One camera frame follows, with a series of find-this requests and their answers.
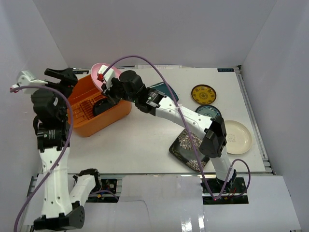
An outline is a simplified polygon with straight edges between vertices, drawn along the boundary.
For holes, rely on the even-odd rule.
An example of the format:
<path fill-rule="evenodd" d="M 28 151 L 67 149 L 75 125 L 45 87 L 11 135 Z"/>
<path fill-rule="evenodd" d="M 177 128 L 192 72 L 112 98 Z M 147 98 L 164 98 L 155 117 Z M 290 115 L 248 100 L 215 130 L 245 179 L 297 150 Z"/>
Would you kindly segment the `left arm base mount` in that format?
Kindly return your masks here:
<path fill-rule="evenodd" d="M 116 194 L 116 188 L 117 188 L 117 179 L 100 178 L 95 188 L 92 190 L 92 193 L 104 194 L 108 193 L 109 191 L 113 194 Z"/>

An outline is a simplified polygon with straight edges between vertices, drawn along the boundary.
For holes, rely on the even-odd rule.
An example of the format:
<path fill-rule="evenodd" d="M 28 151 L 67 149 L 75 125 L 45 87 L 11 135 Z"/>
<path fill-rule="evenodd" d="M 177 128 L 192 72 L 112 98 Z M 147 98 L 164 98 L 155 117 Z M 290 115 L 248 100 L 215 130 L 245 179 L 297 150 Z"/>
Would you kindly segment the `blue table label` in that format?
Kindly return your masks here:
<path fill-rule="evenodd" d="M 88 70 L 74 70 L 73 73 L 81 75 L 81 74 L 89 74 L 89 71 Z"/>
<path fill-rule="evenodd" d="M 232 73 L 234 72 L 235 70 L 233 68 L 217 68 L 217 71 L 218 72 L 221 72 L 221 73 Z"/>

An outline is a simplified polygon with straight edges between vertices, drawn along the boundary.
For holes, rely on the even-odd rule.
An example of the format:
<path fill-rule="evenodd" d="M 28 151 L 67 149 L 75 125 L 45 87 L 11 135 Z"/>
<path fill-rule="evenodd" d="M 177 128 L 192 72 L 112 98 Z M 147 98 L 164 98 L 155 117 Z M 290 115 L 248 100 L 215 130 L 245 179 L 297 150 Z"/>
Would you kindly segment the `orange plastic bin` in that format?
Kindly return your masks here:
<path fill-rule="evenodd" d="M 132 104 L 120 101 L 117 105 L 111 104 L 112 107 L 102 114 L 94 116 L 94 104 L 104 98 L 106 97 L 95 87 L 90 75 L 78 80 L 68 98 L 73 112 L 73 130 L 76 134 L 89 137 L 130 114 Z"/>

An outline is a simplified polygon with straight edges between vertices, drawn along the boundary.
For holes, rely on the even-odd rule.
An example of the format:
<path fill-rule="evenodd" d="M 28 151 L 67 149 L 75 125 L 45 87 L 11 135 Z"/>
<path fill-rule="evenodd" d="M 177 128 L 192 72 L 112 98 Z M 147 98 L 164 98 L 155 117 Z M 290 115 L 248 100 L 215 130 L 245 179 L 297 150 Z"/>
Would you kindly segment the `left blue table label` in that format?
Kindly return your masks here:
<path fill-rule="evenodd" d="M 89 71 L 88 70 L 74 70 L 73 73 L 81 75 L 81 74 L 89 74 Z"/>

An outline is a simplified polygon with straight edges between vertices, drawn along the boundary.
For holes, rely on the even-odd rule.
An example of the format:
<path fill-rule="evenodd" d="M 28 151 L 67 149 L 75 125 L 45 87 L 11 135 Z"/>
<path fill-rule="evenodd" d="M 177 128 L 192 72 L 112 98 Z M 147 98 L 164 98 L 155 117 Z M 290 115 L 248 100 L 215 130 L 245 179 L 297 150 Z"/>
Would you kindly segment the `teal square plate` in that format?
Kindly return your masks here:
<path fill-rule="evenodd" d="M 167 85 L 164 82 L 156 83 L 154 85 L 149 86 L 149 88 L 156 89 L 156 90 L 164 93 L 165 95 L 167 95 L 171 99 L 173 99 L 173 96 L 174 96 L 176 102 L 179 101 L 178 95 L 176 94 L 174 89 L 171 86 L 167 87 Z"/>

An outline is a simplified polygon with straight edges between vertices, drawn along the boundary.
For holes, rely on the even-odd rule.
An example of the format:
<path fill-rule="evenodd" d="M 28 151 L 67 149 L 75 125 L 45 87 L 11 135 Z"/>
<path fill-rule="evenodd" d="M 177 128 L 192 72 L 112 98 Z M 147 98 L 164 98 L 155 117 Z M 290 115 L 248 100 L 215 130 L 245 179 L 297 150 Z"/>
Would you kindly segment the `black floral square plate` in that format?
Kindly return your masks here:
<path fill-rule="evenodd" d="M 193 133 L 191 133 L 191 135 L 201 160 L 201 166 L 202 168 L 205 168 L 210 159 L 203 155 L 198 149 L 202 143 L 202 140 L 200 140 Z M 195 152 L 190 141 L 188 131 L 186 129 L 184 129 L 172 143 L 169 148 L 169 152 L 193 171 L 200 172 L 197 158 L 195 156 Z"/>

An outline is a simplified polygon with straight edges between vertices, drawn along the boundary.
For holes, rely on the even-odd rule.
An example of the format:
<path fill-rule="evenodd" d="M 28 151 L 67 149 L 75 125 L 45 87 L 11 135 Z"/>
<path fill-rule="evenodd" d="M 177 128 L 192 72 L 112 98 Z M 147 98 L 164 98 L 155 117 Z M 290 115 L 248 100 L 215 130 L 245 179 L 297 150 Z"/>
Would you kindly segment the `black round plate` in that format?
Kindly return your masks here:
<path fill-rule="evenodd" d="M 98 100 L 93 106 L 93 115 L 98 116 L 103 112 L 110 109 L 112 105 L 108 102 L 106 98 Z"/>

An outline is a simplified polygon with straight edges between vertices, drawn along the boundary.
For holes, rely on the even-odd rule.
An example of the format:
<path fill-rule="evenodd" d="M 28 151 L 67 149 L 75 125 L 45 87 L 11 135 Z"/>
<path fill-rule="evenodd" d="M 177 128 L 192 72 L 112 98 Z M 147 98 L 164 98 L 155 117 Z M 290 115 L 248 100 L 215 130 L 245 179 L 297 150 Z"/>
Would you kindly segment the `white paper sheet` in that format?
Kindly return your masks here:
<path fill-rule="evenodd" d="M 157 69 L 181 69 L 182 65 L 155 65 Z M 153 66 L 151 65 L 135 65 L 135 69 L 151 69 Z"/>

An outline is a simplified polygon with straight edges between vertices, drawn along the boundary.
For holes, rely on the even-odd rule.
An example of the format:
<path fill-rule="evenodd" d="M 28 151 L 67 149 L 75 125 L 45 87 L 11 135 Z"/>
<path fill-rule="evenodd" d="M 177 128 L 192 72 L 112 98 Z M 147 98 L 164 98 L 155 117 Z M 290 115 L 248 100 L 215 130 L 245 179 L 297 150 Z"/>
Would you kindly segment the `pink round plate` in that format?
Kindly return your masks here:
<path fill-rule="evenodd" d="M 95 87 L 100 90 L 100 91 L 104 91 L 102 89 L 102 86 L 105 84 L 105 83 L 102 83 L 100 81 L 97 80 L 97 73 L 98 73 L 98 70 L 99 68 L 101 67 L 101 65 L 106 65 L 109 67 L 109 64 L 106 64 L 106 63 L 97 63 L 97 64 L 94 64 L 91 68 L 91 79 L 92 79 L 92 82 L 93 84 L 95 85 Z M 116 67 L 111 67 L 114 72 L 115 72 L 115 78 L 118 79 L 120 74 L 121 74 L 121 71 L 119 69 L 117 69 Z M 112 84 L 110 86 L 107 86 L 105 84 L 107 90 L 110 90 L 110 88 L 112 87 Z"/>

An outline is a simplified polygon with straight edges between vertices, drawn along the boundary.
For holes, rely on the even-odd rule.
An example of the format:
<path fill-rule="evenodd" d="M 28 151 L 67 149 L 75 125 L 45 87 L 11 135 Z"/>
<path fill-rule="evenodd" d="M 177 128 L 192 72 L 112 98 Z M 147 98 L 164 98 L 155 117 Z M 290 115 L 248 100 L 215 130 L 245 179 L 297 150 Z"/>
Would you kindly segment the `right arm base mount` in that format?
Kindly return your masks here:
<path fill-rule="evenodd" d="M 207 179 L 207 182 L 209 184 L 210 190 L 212 191 L 214 195 L 220 193 L 222 189 L 222 185 L 216 180 L 216 178 L 209 178 Z M 244 178 L 237 177 L 234 180 L 234 183 L 232 186 L 229 187 L 228 184 L 226 184 L 223 194 L 230 193 L 230 192 L 242 193 L 245 189 L 246 189 L 246 184 L 245 184 Z"/>

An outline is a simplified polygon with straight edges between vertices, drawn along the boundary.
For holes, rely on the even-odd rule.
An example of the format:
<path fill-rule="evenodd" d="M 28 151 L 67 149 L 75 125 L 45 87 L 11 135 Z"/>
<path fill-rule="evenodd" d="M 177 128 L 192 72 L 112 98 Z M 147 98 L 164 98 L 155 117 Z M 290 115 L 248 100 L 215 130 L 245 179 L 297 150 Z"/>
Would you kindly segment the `yellow patterned round plate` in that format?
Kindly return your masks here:
<path fill-rule="evenodd" d="M 192 88 L 191 97 L 200 105 L 208 105 L 216 100 L 217 93 L 211 86 L 200 84 Z"/>

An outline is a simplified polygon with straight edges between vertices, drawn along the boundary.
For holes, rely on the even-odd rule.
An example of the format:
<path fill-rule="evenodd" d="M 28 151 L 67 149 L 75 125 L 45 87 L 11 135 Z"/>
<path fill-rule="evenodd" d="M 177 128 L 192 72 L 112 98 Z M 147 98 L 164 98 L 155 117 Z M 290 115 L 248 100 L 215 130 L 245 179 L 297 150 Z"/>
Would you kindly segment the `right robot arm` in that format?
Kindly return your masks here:
<path fill-rule="evenodd" d="M 235 188 L 237 173 L 227 155 L 226 128 L 221 116 L 203 116 L 178 105 L 163 92 L 146 87 L 135 71 L 128 70 L 116 77 L 113 69 L 105 71 L 105 66 L 101 66 L 97 76 L 103 83 L 102 94 L 112 104 L 121 100 L 131 102 L 140 111 L 167 119 L 197 136 L 201 140 L 199 151 L 215 168 L 218 188 L 225 193 Z"/>

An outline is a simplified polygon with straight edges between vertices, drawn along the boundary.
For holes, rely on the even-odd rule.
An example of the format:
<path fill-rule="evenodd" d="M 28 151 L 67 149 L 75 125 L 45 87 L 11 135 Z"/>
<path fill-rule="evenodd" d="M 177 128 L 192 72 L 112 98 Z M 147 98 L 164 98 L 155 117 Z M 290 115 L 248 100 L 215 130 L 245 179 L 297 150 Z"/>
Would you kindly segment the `right blue table label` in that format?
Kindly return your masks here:
<path fill-rule="evenodd" d="M 217 68 L 217 71 L 218 72 L 221 72 L 221 73 L 232 73 L 234 72 L 235 70 L 233 68 Z"/>

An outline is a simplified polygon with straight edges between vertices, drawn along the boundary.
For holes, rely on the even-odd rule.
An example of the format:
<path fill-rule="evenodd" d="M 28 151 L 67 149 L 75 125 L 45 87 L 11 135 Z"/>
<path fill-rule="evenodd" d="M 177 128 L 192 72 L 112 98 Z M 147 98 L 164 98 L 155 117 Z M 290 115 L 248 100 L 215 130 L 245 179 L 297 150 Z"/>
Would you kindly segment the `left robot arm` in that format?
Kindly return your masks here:
<path fill-rule="evenodd" d="M 31 95 L 36 117 L 33 127 L 42 161 L 44 199 L 41 216 L 34 220 L 34 230 L 67 231 L 80 229 L 84 225 L 84 204 L 91 193 L 101 190 L 102 181 L 97 169 L 86 169 L 74 176 L 74 187 L 68 187 L 68 156 L 70 145 L 66 142 L 70 132 L 67 105 L 54 90 L 68 98 L 78 79 L 72 68 L 64 70 L 46 69 L 45 75 L 60 80 L 45 83 L 47 89 L 38 89 Z"/>

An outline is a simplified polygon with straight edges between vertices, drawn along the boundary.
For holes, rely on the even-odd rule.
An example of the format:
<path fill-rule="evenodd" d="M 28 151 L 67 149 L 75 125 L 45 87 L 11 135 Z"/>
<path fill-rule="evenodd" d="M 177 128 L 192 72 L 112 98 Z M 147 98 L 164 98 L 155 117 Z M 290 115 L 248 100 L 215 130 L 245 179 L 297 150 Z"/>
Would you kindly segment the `blue white round plate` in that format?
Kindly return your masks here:
<path fill-rule="evenodd" d="M 222 116 L 218 108 L 212 105 L 201 105 L 196 110 L 196 113 L 210 118 L 216 118 L 217 116 Z"/>

